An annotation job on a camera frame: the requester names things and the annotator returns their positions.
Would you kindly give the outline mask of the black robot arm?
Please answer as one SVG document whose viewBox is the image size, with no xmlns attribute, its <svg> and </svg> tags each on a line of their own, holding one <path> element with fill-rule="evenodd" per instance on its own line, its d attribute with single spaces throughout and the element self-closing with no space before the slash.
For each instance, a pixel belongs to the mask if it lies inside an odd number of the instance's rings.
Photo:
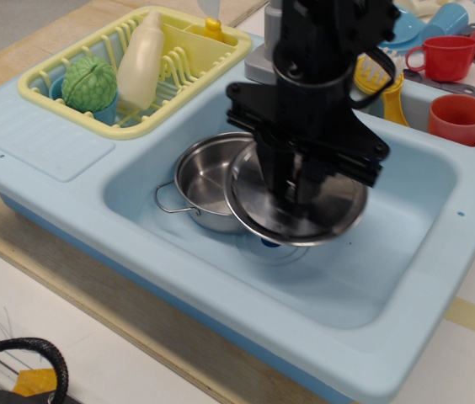
<svg viewBox="0 0 475 404">
<path fill-rule="evenodd" d="M 275 83 L 227 87 L 229 121 L 254 135 L 264 183 L 278 201 L 304 205 L 327 176 L 372 186 L 388 145 L 355 116 L 368 104 L 350 95 L 358 56 L 389 77 L 379 48 L 399 17 L 390 1 L 285 1 L 273 53 Z"/>
</svg>

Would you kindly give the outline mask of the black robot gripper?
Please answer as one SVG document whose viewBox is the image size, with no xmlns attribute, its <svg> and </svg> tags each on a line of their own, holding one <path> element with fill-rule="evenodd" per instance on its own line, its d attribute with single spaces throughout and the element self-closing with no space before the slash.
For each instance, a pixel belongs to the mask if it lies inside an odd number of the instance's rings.
<svg viewBox="0 0 475 404">
<path fill-rule="evenodd" d="M 356 63 L 318 76 L 295 63 L 275 65 L 276 83 L 233 82 L 227 120 L 254 135 L 264 183 L 298 215 L 327 210 L 323 195 L 329 175 L 337 173 L 372 187 L 389 146 L 355 115 L 377 99 L 357 101 L 350 89 Z"/>
</svg>

